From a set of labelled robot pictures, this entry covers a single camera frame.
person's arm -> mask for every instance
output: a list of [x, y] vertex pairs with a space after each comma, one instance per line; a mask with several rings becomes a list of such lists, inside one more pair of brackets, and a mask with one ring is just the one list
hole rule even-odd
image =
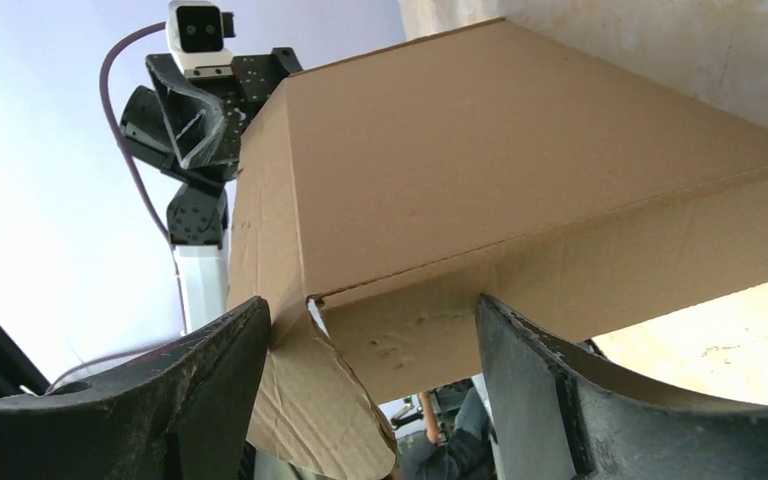
[[440, 442], [440, 427], [437, 425], [437, 415], [431, 404], [431, 395], [428, 392], [419, 394], [419, 404], [422, 405], [422, 420], [425, 421], [425, 436], [432, 445]]

camera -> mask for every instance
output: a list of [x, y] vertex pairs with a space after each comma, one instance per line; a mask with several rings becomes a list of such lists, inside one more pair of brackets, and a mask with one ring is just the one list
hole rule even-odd
[[230, 73], [233, 54], [225, 48], [227, 21], [219, 7], [200, 0], [169, 3], [166, 40], [178, 68], [187, 78]]

person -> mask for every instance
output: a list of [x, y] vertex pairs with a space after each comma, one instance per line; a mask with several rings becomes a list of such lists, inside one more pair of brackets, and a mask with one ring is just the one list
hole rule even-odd
[[455, 416], [455, 430], [446, 445], [440, 445], [440, 427], [428, 392], [419, 394], [425, 435], [416, 439], [399, 460], [399, 480], [454, 480], [492, 478], [487, 435], [490, 419], [475, 388], [470, 388]]

cardboard flap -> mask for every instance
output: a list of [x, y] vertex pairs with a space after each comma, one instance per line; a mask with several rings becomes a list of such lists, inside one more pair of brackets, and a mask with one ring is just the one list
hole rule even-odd
[[396, 461], [387, 420], [307, 311], [266, 359], [248, 441], [334, 479], [382, 478]]

cardboard box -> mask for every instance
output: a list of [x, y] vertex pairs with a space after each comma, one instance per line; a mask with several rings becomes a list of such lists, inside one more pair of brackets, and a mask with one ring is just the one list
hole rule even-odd
[[768, 281], [768, 131], [504, 21], [295, 75], [243, 145], [249, 440], [332, 478], [392, 466], [376, 404], [479, 371], [482, 292], [580, 341]]

